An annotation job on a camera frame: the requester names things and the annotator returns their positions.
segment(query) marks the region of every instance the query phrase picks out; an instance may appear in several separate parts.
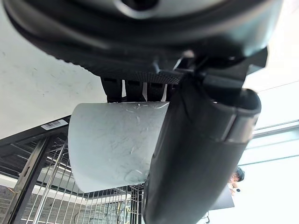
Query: person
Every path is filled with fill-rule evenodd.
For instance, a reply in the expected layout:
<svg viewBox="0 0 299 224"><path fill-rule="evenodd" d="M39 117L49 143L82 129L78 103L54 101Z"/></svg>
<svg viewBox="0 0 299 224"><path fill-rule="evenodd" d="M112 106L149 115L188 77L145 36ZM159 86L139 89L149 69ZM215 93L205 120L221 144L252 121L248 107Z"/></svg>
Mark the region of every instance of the person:
<svg viewBox="0 0 299 224"><path fill-rule="evenodd" d="M244 177L245 172L240 167L237 167L228 180L228 187L232 195L235 195L236 192L241 191L239 189L238 182L243 181Z"/></svg>

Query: barcode sticker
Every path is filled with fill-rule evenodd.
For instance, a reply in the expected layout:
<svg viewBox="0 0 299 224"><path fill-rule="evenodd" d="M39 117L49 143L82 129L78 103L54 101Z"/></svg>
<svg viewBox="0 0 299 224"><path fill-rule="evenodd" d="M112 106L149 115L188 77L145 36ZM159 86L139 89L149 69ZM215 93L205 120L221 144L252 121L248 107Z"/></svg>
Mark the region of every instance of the barcode sticker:
<svg viewBox="0 0 299 224"><path fill-rule="evenodd" d="M42 125L41 127L48 131L53 128L61 127L61 126L67 125L67 124L68 123L65 120L57 120L57 121L53 121L48 124Z"/></svg>

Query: dark hair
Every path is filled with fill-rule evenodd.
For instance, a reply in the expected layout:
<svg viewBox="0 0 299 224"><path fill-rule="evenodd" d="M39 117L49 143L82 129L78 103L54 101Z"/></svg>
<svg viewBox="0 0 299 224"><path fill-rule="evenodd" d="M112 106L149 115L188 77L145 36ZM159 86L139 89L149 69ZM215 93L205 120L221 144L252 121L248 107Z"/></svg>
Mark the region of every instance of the dark hair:
<svg viewBox="0 0 299 224"><path fill-rule="evenodd" d="M235 173L236 173L236 175L237 175L237 178L239 178L239 181L238 181L238 182L244 180L245 172L244 172L240 167L237 167L237 168L235 169Z"/></svg>

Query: scratched surface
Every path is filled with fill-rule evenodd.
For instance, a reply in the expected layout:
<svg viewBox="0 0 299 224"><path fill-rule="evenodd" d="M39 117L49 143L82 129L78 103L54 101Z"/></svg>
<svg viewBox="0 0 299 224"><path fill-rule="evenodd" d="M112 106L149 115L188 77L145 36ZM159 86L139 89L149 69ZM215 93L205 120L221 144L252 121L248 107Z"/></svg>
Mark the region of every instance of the scratched surface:
<svg viewBox="0 0 299 224"><path fill-rule="evenodd" d="M0 33L0 139L70 115L79 103L106 102L99 77L31 45L2 4Z"/></svg>
<svg viewBox="0 0 299 224"><path fill-rule="evenodd" d="M84 192L143 183L166 102L80 104L69 126L69 156Z"/></svg>

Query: metal shelf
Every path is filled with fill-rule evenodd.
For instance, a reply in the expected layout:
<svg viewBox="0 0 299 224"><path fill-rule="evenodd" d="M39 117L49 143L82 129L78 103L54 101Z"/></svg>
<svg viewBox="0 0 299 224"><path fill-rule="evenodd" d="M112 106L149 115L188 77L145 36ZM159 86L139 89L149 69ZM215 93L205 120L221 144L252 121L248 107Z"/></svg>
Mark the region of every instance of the metal shelf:
<svg viewBox="0 0 299 224"><path fill-rule="evenodd" d="M27 200L18 203L14 193L3 223L20 224L141 224L143 184L83 193L73 178L67 142L60 139L44 146L44 160L39 162L38 177L31 185ZM27 147L42 151L39 142ZM32 162L29 158L25 166ZM24 176L19 178L27 182Z"/></svg>

